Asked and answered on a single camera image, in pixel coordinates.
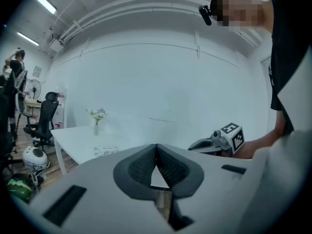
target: electric fan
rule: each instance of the electric fan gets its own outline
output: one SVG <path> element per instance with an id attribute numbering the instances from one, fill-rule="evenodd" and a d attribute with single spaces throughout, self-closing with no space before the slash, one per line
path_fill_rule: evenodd
<path id="1" fill-rule="evenodd" d="M 30 99 L 38 99 L 41 93 L 41 84 L 37 80 L 30 80 L 26 87 L 26 94 Z"/>

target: ceiling light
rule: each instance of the ceiling light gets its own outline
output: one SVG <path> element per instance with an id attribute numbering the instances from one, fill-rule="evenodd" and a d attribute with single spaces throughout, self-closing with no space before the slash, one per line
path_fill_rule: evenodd
<path id="1" fill-rule="evenodd" d="M 26 40 L 30 41 L 30 42 L 31 42 L 31 43 L 33 43 L 34 45 L 39 46 L 39 43 L 37 43 L 37 42 L 35 42 L 35 41 L 31 40 L 31 39 L 30 39 L 30 38 L 28 38 L 27 36 L 24 36 L 22 33 L 17 32 L 17 34 L 18 34 L 19 36 L 21 36 L 21 37 L 25 38 Z"/>
<path id="2" fill-rule="evenodd" d="M 50 4 L 47 0 L 38 0 L 44 7 L 46 7 L 48 9 L 48 11 L 50 11 L 52 14 L 54 14 L 56 12 L 56 8 Z"/>

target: flower vase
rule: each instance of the flower vase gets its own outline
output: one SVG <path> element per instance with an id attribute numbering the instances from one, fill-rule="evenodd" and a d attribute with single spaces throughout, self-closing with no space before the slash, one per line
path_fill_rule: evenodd
<path id="1" fill-rule="evenodd" d="M 95 136 L 98 135 L 98 125 L 97 125 L 97 124 L 94 125 L 93 134 L 94 134 Z"/>

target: white ceiling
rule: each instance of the white ceiling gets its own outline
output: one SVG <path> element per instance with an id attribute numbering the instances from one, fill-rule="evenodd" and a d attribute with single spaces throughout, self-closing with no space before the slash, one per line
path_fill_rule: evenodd
<path id="1" fill-rule="evenodd" d="M 39 43 L 39 49 L 49 51 L 47 38 L 61 34 L 73 20 L 114 0 L 49 0 L 57 12 L 52 15 L 36 0 L 24 0 L 8 23 L 12 31 L 20 31 Z"/>

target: wooden floor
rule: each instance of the wooden floor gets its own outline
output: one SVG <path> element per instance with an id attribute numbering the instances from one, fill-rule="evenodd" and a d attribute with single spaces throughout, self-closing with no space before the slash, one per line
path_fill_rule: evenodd
<path id="1" fill-rule="evenodd" d="M 24 117 L 20 118 L 19 128 L 18 128 L 18 140 L 17 140 L 17 154 L 12 153 L 14 159 L 22 159 L 22 153 L 27 146 L 32 146 L 32 138 L 30 135 L 26 134 L 23 130 L 26 122 Z M 47 187 L 53 186 L 53 184 L 58 181 L 63 175 L 61 173 L 58 158 L 56 155 L 55 148 L 52 146 L 44 146 L 44 151 L 47 154 L 48 160 L 51 161 L 50 167 L 45 171 L 44 182 L 41 186 L 41 189 L 44 190 Z M 62 156 L 65 163 L 65 168 L 67 172 L 70 172 L 78 164 L 71 159 L 63 150 Z M 22 163 L 14 165 L 15 173 L 27 173 L 28 170 L 24 167 Z M 157 191 L 158 199 L 156 202 L 156 207 L 159 212 L 164 216 L 168 221 L 170 214 L 170 205 L 171 205 L 171 192 Z"/>

